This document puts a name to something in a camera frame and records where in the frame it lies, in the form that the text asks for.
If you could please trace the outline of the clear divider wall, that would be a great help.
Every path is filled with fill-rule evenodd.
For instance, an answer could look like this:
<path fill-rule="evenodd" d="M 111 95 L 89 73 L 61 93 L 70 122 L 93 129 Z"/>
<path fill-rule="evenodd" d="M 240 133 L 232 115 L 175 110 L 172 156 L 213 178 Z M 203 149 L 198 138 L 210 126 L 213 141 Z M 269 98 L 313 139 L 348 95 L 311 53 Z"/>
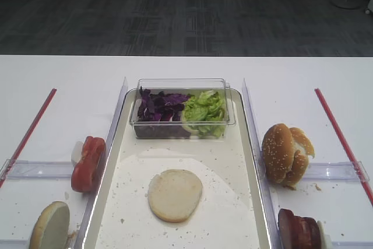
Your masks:
<path fill-rule="evenodd" d="M 128 82 L 126 79 L 124 79 L 108 132 L 106 150 L 101 156 L 98 164 L 98 177 L 95 181 L 94 190 L 89 195 L 87 206 L 73 248 L 94 248 L 96 246 L 107 197 L 111 186 L 111 180 L 116 165 L 116 160 L 111 159 L 111 151 L 114 150 L 114 154 L 118 154 L 116 151 L 118 146 L 115 145 L 114 139 L 118 124 L 120 122 L 127 91 Z"/>
<path fill-rule="evenodd" d="M 251 142 L 251 149 L 254 158 L 256 180 L 260 192 L 260 201 L 265 224 L 266 240 L 268 242 L 269 248 L 283 248 L 280 234 L 278 231 L 276 213 L 273 209 L 269 182 L 267 181 L 265 176 L 265 164 L 262 160 L 261 142 L 258 136 L 252 100 L 245 79 L 242 83 L 242 96 L 244 101 L 246 122 Z"/>

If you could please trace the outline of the left upper clear pusher track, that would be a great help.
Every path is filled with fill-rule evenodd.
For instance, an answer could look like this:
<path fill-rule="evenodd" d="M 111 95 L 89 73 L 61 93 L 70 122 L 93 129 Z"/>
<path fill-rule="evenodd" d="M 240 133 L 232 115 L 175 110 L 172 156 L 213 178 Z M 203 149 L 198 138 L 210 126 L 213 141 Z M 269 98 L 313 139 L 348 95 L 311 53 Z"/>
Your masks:
<path fill-rule="evenodd" d="M 70 179 L 71 162 L 35 162 L 7 160 L 1 168 L 1 180 L 59 180 Z"/>

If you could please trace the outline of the white pusher behind tomato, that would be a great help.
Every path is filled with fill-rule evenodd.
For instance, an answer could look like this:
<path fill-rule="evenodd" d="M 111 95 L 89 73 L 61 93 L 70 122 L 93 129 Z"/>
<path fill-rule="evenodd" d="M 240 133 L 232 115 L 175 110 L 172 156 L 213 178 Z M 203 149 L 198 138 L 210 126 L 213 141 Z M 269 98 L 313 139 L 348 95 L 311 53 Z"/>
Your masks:
<path fill-rule="evenodd" d="M 83 145 L 84 143 L 81 141 L 77 141 L 74 145 L 71 154 L 71 162 L 74 166 L 81 160 Z"/>

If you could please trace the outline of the tomato slices stack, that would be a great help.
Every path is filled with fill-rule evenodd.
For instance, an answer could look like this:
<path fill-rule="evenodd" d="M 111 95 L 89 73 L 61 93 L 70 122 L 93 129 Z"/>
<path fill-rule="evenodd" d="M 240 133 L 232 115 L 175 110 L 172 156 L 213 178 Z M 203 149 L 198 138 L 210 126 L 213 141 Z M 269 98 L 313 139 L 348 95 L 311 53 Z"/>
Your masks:
<path fill-rule="evenodd" d="M 83 144 L 81 158 L 71 175 L 71 187 L 76 192 L 90 192 L 97 175 L 97 166 L 105 152 L 105 140 L 88 136 Z"/>

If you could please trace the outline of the right red rail strip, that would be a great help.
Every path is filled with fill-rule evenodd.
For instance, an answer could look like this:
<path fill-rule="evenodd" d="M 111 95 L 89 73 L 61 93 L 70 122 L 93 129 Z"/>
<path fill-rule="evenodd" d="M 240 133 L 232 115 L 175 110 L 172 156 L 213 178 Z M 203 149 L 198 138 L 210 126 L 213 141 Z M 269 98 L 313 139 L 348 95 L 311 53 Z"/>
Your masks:
<path fill-rule="evenodd" d="M 344 137 L 343 133 L 342 133 L 342 130 L 340 129 L 330 107 L 328 106 L 327 102 L 326 102 L 326 99 L 324 98 L 322 92 L 320 89 L 316 88 L 314 89 L 326 115 L 328 116 L 328 119 L 347 155 L 347 157 L 349 158 L 349 160 L 352 162 L 353 166 L 354 166 L 354 169 L 360 179 L 360 183 L 370 201 L 370 203 L 372 204 L 372 189 L 369 185 L 369 182 L 368 182 L 368 179 L 367 177 L 368 176 L 365 176 L 364 173 L 363 173 L 363 165 L 362 164 L 359 164 L 358 163 L 358 160 L 356 159 L 353 151 L 351 150 L 346 138 Z"/>

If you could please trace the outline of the white metal tray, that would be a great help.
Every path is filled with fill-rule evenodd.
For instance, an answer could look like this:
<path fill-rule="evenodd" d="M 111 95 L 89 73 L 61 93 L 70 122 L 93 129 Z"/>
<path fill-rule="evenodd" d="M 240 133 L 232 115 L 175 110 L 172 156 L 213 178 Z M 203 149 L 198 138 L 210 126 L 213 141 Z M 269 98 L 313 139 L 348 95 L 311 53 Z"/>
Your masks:
<path fill-rule="evenodd" d="M 129 123 L 136 92 L 120 121 L 80 248 L 270 248 L 241 96 L 236 122 L 220 139 L 138 139 Z M 158 219 L 148 204 L 152 178 L 168 169 L 195 173 L 200 202 L 182 223 Z"/>

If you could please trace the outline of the right clear divider wall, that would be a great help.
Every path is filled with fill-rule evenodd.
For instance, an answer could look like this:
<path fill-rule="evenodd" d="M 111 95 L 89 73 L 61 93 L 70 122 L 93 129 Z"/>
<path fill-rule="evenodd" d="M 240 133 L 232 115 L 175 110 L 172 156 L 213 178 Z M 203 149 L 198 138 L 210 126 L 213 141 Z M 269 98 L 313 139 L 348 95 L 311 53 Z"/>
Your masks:
<path fill-rule="evenodd" d="M 251 149 L 254 158 L 256 180 L 260 192 L 260 201 L 265 224 L 266 240 L 268 242 L 269 248 L 283 248 L 280 234 L 278 231 L 276 213 L 273 209 L 269 182 L 267 181 L 265 176 L 265 164 L 262 160 L 261 142 L 258 136 L 252 100 L 245 79 L 242 83 L 242 96 L 244 101 L 246 122 L 251 142 Z"/>

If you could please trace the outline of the left clear divider wall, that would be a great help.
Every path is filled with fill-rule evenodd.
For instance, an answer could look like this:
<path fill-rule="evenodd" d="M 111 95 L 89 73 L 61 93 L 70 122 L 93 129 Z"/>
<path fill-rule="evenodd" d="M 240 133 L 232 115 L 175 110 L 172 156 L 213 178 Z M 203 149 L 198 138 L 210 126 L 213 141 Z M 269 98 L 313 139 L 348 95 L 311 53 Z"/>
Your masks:
<path fill-rule="evenodd" d="M 128 82 L 126 79 L 124 79 L 108 132 L 106 150 L 101 156 L 98 164 L 98 177 L 95 181 L 94 190 L 89 195 L 87 206 L 73 248 L 94 248 L 96 246 L 107 197 L 111 186 L 111 180 L 116 165 L 116 160 L 111 159 L 111 151 L 114 150 L 114 154 L 118 154 L 116 151 L 118 146 L 115 145 L 114 139 L 118 124 L 120 122 L 127 91 Z"/>

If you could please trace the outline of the white stand base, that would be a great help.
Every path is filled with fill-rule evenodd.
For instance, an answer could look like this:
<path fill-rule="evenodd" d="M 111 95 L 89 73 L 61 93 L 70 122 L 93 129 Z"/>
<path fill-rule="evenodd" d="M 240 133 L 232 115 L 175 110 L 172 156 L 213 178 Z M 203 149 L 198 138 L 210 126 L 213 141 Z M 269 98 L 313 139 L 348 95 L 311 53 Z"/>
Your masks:
<path fill-rule="evenodd" d="M 359 0 L 330 0 L 330 3 L 339 9 L 356 10 L 361 7 Z"/>

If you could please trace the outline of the clear pusher track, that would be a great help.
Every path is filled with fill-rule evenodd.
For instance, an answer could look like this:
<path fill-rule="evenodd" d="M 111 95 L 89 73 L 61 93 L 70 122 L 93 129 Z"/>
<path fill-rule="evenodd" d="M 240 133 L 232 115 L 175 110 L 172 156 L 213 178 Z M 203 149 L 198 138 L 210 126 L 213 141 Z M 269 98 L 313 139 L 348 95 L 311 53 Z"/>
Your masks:
<path fill-rule="evenodd" d="M 361 162 L 310 163 L 301 180 L 367 183 L 370 177 Z"/>
<path fill-rule="evenodd" d="M 71 162 L 35 162 L 7 160 L 1 168 L 1 180 L 59 180 L 70 179 Z"/>
<path fill-rule="evenodd" d="M 373 249 L 373 242 L 367 241 L 332 241 L 334 249 Z"/>

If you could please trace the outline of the red rail strip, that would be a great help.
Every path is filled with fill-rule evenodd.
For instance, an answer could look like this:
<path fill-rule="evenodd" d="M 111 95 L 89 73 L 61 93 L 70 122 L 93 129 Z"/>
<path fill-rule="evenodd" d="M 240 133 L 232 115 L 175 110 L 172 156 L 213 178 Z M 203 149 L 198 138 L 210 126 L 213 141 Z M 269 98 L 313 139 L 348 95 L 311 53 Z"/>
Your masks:
<path fill-rule="evenodd" d="M 56 88 L 51 89 L 51 91 L 48 94 L 46 100 L 44 101 L 43 105 L 39 109 L 39 111 L 38 111 L 37 115 L 35 116 L 34 120 L 32 121 L 29 128 L 27 129 L 24 137 L 22 138 L 22 140 L 18 144 L 18 146 L 17 146 L 15 152 L 13 153 L 12 157 L 9 160 L 7 160 L 7 162 L 3 165 L 3 169 L 1 171 L 1 184 L 0 184 L 1 187 L 3 186 L 3 184 L 6 180 L 7 174 L 10 172 L 11 168 L 16 163 L 19 155 L 21 154 L 22 150 L 26 146 L 27 141 L 29 140 L 29 138 L 32 135 L 34 129 L 36 128 L 37 124 L 39 123 L 40 119 L 42 118 L 44 112 L 48 108 L 48 106 L 49 106 L 51 100 L 53 99 L 53 97 L 55 96 L 56 92 L 57 92 Z"/>
<path fill-rule="evenodd" d="M 368 179 L 367 177 L 368 176 L 365 176 L 364 173 L 363 173 L 363 165 L 362 164 L 359 164 L 358 163 L 358 160 L 356 159 L 353 151 L 351 150 L 346 138 L 344 137 L 343 133 L 342 133 L 342 130 L 340 129 L 330 107 L 328 106 L 327 102 L 326 102 L 326 99 L 324 98 L 322 92 L 320 89 L 316 88 L 314 89 L 326 115 L 328 116 L 328 119 L 347 155 L 347 157 L 349 158 L 349 160 L 352 162 L 353 166 L 354 166 L 354 169 L 360 179 L 360 183 L 370 201 L 370 203 L 372 204 L 372 189 L 369 185 L 369 182 L 368 182 Z"/>

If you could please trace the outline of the clear plastic container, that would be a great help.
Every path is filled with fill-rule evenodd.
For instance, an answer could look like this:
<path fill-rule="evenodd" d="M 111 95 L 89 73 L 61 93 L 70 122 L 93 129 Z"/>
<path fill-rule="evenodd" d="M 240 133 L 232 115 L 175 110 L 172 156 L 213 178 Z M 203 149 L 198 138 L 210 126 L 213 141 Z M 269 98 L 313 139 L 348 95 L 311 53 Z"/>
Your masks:
<path fill-rule="evenodd" d="M 139 139 L 222 138 L 235 124 L 230 86 L 222 78 L 141 79 L 129 123 Z"/>

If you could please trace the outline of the meat patties stack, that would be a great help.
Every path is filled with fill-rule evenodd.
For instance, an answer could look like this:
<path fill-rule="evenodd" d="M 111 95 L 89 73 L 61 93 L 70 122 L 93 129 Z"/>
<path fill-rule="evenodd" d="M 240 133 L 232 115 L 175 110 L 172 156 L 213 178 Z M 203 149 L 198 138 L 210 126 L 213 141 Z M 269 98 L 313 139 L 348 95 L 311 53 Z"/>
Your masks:
<path fill-rule="evenodd" d="M 321 233 L 315 219 L 296 216 L 291 210 L 281 208 L 278 226 L 285 249 L 322 248 Z"/>

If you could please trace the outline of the green lettuce pile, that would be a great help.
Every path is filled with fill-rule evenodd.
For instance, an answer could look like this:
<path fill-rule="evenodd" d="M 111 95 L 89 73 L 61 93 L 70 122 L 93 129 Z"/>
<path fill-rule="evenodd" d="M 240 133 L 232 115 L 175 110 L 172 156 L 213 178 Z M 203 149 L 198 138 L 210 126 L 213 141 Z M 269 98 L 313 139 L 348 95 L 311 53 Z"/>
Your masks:
<path fill-rule="evenodd" d="M 184 102 L 181 113 L 183 129 L 200 138 L 220 138 L 225 131 L 225 125 L 186 125 L 187 122 L 219 122 L 226 114 L 226 102 L 215 90 L 201 92 L 198 96 L 192 95 Z"/>

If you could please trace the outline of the right upper clear pusher track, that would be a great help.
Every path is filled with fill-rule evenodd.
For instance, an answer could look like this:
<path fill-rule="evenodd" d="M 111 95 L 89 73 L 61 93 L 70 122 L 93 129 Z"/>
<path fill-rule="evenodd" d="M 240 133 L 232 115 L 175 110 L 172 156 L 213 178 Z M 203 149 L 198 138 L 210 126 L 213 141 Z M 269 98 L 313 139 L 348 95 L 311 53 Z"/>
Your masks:
<path fill-rule="evenodd" d="M 370 177 L 361 162 L 310 163 L 301 180 L 367 183 Z"/>

